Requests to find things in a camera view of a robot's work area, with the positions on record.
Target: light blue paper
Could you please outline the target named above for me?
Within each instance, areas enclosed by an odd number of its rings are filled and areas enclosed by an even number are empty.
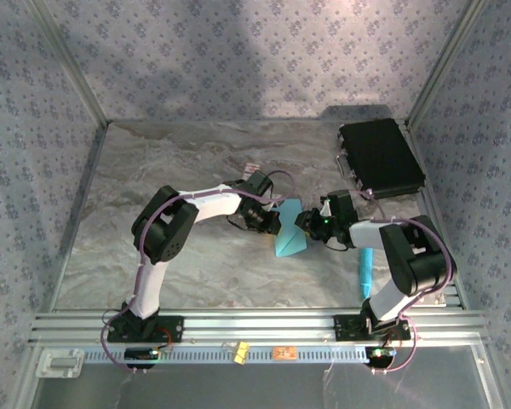
[[[280,232],[274,238],[276,257],[286,257],[307,248],[305,232],[296,226],[296,218],[302,212],[299,199],[286,199],[277,209],[278,219],[282,224]]]

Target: black bracket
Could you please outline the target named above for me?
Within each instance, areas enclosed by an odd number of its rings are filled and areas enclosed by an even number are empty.
[[[398,320],[382,328],[381,331],[369,333],[367,325],[360,315],[334,315],[333,326],[337,342],[380,341],[385,338],[389,338],[390,341],[408,341],[411,339],[409,322],[406,320]]]
[[[107,340],[109,343],[180,343],[183,331],[181,316],[159,316],[157,311],[143,320],[128,310],[112,321]]]

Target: yellow clip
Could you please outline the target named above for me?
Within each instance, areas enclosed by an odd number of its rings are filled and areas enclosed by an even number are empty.
[[[244,365],[244,363],[246,362],[246,357],[248,356],[248,349],[250,349],[248,343],[245,343],[243,341],[239,342],[237,345],[237,349],[235,350],[233,362],[236,362],[237,364],[240,365]]]

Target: marble surface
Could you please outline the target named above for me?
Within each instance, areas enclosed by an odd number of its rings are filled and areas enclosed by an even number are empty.
[[[304,209],[319,196],[353,188],[338,170],[338,123],[277,121],[111,124],[56,307],[116,308],[133,290],[138,254],[130,227],[159,187],[199,190],[242,177],[246,163],[296,178]],[[275,193],[287,193],[276,176]],[[388,216],[419,214],[414,196],[382,200]],[[354,199],[360,216],[373,204]],[[169,265],[162,308],[357,307],[359,251],[336,252],[308,240],[305,251],[276,257],[273,236],[240,231],[224,217],[193,227]],[[373,293],[389,280],[375,251]]]

